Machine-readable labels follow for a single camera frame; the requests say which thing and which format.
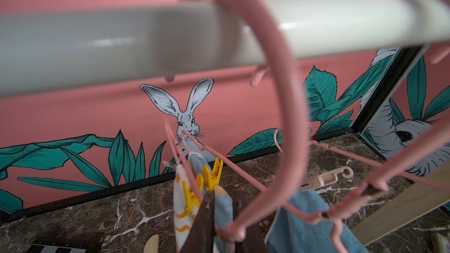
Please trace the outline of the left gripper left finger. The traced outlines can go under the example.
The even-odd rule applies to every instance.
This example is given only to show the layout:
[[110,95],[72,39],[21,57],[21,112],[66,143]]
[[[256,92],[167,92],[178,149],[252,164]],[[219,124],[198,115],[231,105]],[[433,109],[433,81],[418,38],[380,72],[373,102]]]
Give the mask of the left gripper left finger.
[[214,212],[215,195],[213,191],[208,191],[200,205],[191,232],[179,253],[213,252],[215,236]]

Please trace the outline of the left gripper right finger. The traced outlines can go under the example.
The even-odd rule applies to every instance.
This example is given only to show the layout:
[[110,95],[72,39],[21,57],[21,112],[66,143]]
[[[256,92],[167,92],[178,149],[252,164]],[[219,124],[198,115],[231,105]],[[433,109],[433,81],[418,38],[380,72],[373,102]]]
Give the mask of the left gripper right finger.
[[[238,215],[248,205],[248,199],[243,191],[235,191],[232,195],[233,218]],[[236,253],[269,253],[258,225],[255,223],[246,229],[246,239],[243,242],[235,243]]]

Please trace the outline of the white orange lion towel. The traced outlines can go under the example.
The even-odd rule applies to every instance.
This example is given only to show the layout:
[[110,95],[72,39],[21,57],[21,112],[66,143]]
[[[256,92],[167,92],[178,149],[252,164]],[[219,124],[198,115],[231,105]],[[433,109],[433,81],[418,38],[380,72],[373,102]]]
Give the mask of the white orange lion towel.
[[173,222],[177,253],[184,245],[196,218],[196,215],[193,218],[188,212],[185,211],[186,203],[183,191],[183,181],[186,181],[188,186],[191,188],[191,183],[184,166],[177,165],[173,183]]

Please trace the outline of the yellow clothespin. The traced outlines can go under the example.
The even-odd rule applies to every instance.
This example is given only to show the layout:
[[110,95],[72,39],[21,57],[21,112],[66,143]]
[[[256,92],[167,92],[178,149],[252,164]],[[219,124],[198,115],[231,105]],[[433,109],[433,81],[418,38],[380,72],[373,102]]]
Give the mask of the yellow clothespin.
[[[202,174],[198,174],[196,177],[196,183],[200,188],[200,191],[203,191],[204,187],[204,178]],[[185,196],[185,211],[188,212],[193,218],[197,215],[197,212],[200,207],[200,201],[196,195],[196,193],[188,186],[186,181],[183,181],[183,191]]]
[[208,191],[212,191],[216,185],[219,185],[222,169],[223,161],[220,158],[216,158],[212,171],[209,170],[209,165],[203,166],[203,176]]

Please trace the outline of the pink wire hanger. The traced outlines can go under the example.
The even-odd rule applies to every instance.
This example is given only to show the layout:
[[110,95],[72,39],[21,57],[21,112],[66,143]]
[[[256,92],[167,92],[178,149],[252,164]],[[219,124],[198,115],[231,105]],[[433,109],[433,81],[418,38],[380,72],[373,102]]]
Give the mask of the pink wire hanger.
[[[279,31],[272,15],[260,0],[216,0],[238,14],[252,29],[266,56],[277,88],[282,124],[284,153],[272,184],[255,199],[226,228],[216,228],[216,235],[229,246],[246,239],[246,231],[254,223],[278,207],[288,207],[305,173],[309,160],[310,138],[303,126],[309,121],[309,108],[304,89],[297,82],[294,54]],[[329,221],[333,224],[330,239],[336,250],[345,252],[341,242],[342,221],[358,211],[365,203],[388,192],[388,181],[407,166],[444,145],[450,138],[450,118],[439,124],[402,150],[394,159],[372,173],[356,190],[327,212],[311,216],[295,211],[295,215],[309,224]]]

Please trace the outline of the beige clothespin on hanger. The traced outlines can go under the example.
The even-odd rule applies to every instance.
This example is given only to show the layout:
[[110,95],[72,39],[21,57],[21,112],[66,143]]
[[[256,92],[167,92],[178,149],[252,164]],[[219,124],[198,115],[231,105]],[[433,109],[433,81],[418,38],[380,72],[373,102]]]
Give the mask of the beige clothespin on hanger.
[[300,184],[298,191],[308,192],[332,185],[339,180],[339,174],[341,174],[344,178],[349,179],[353,176],[353,170],[348,166],[344,166],[332,171],[306,178],[303,183]]

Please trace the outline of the pink hanger middle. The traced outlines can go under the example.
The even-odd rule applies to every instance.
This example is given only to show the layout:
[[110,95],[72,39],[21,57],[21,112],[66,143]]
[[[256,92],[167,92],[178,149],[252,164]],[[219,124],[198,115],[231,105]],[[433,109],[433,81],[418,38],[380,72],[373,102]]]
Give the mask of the pink hanger middle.
[[[201,146],[196,139],[194,139],[191,135],[187,135],[185,131],[182,132],[182,142],[185,146],[185,151],[186,151],[186,154],[184,154],[184,151],[180,147],[178,140],[175,139],[175,134],[173,133],[167,120],[164,121],[164,126],[165,126],[166,135],[168,137],[169,146],[171,147],[173,157],[175,158],[175,163],[176,163],[176,165],[182,164],[184,166],[186,173],[188,175],[189,181],[192,185],[194,183],[196,183],[196,179],[194,176],[194,171],[192,169],[192,160],[186,159],[186,156],[188,156],[188,158],[192,155],[196,156],[197,158],[199,158],[202,166],[204,166],[204,165],[208,164],[208,162],[206,161],[203,152],[208,152],[213,155],[214,162],[215,162],[216,158],[220,158],[223,161],[223,164],[226,164],[228,167],[230,167],[232,170],[234,170],[237,174],[239,174],[242,178],[244,178],[246,181],[248,181],[248,183],[250,183],[251,185],[256,187],[259,191],[263,192],[266,190],[266,187],[262,183],[260,183],[256,179],[254,179],[252,176],[250,176],[247,172],[242,170],[242,168],[237,166],[230,159],[226,158],[224,155],[215,151],[214,149],[212,149],[209,146]],[[185,142],[186,137],[188,137],[190,140],[192,140],[194,145],[198,148],[199,152],[191,151],[188,148],[188,145]]]

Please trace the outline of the blue towel right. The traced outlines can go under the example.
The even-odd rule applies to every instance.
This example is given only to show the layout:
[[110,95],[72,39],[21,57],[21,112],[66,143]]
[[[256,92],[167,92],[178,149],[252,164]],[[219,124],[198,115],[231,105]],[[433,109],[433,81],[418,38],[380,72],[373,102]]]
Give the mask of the blue towel right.
[[[329,210],[328,204],[315,191],[297,192],[289,204],[308,215]],[[310,225],[281,207],[265,244],[271,253],[335,253],[337,250],[330,238],[333,226],[330,221]]]

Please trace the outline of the yellow clothespin on blue towel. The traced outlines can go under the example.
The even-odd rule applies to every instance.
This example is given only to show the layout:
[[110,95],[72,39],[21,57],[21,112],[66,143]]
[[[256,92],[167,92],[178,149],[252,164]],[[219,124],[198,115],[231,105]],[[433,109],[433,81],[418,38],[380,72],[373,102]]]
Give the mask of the yellow clothespin on blue towel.
[[203,176],[208,191],[212,191],[216,185],[219,185],[222,169],[223,161],[220,158],[216,158],[212,171],[209,170],[209,165],[203,166]]

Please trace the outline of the checkered chess board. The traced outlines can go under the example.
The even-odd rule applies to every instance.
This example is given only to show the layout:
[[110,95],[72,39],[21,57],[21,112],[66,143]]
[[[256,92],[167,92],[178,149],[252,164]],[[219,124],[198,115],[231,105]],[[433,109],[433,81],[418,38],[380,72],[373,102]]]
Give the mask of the checkered chess board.
[[51,241],[35,241],[27,249],[26,253],[87,253],[88,248],[74,244],[51,242]]

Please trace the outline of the small card box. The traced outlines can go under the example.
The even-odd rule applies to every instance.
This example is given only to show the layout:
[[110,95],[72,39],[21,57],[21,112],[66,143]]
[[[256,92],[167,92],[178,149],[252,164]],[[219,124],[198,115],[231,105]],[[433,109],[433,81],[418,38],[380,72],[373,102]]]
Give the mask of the small card box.
[[435,253],[450,253],[450,238],[440,233],[434,233],[432,246]]

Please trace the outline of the wooden clothes rack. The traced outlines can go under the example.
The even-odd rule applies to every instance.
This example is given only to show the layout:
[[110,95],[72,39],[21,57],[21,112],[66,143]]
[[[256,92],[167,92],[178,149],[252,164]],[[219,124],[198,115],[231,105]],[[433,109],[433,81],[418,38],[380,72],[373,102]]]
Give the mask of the wooden clothes rack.
[[[313,140],[370,136],[391,159],[450,119],[429,67],[450,39],[440,0],[265,0],[294,54]],[[214,162],[284,144],[273,70],[215,0],[1,15],[1,218],[19,219],[174,177],[171,146]]]

